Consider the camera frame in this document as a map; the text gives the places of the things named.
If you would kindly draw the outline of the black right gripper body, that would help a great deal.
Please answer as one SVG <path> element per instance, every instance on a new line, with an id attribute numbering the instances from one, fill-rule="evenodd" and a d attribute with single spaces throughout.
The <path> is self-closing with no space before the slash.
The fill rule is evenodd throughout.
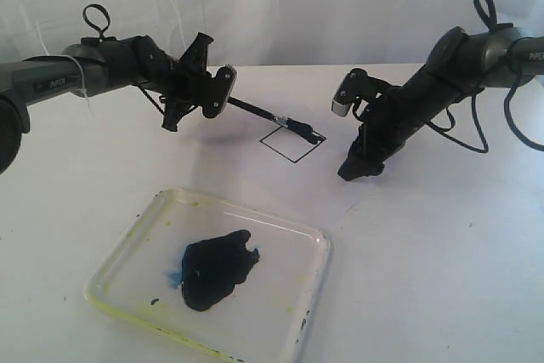
<path id="1" fill-rule="evenodd" d="M 359 159 L 384 162 L 425 123 L 415 100 L 401 87 L 390 88 L 363 112 L 363 122 L 354 142 Z"/>

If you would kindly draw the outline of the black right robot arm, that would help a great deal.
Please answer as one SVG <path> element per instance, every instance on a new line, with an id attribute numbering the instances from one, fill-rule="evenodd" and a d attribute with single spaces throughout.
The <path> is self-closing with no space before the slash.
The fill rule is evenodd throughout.
<path id="1" fill-rule="evenodd" d="M 476 99 L 487 88 L 506 88 L 504 115 L 514 135 L 534 150 L 513 122 L 510 103 L 517 88 L 543 72 L 543 39 L 511 25 L 477 35 L 455 27 L 434 45 L 425 64 L 403 85 L 395 86 L 352 69 L 336 91 L 331 109 L 338 116 L 352 113 L 359 131 L 338 175 L 351 181 L 382 173 L 389 157 L 453 104 Z"/>

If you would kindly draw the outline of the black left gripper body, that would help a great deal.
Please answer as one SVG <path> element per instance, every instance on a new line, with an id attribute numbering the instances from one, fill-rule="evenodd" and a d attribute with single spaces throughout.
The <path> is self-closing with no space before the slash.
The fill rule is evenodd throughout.
<path id="1" fill-rule="evenodd" d="M 175 105 L 199 106 L 201 87 L 207 83 L 211 73 L 207 70 L 207 60 L 197 57 L 195 60 L 168 58 L 167 87 L 161 91 L 160 101 L 164 107 Z"/>

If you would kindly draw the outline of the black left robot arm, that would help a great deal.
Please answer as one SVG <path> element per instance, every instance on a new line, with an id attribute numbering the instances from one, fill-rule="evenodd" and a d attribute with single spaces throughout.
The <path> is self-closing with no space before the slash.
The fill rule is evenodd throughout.
<path id="1" fill-rule="evenodd" d="M 1 169 L 17 156 L 30 131 L 29 106 L 72 93 L 91 98 L 135 86 L 161 95 L 156 108 L 162 127 L 178 129 L 181 119 L 199 104 L 208 84 L 207 50 L 213 38 L 198 33 L 179 59 L 160 49 L 149 36 L 99 39 L 84 37 L 62 55 L 37 56 L 1 66 Z"/>

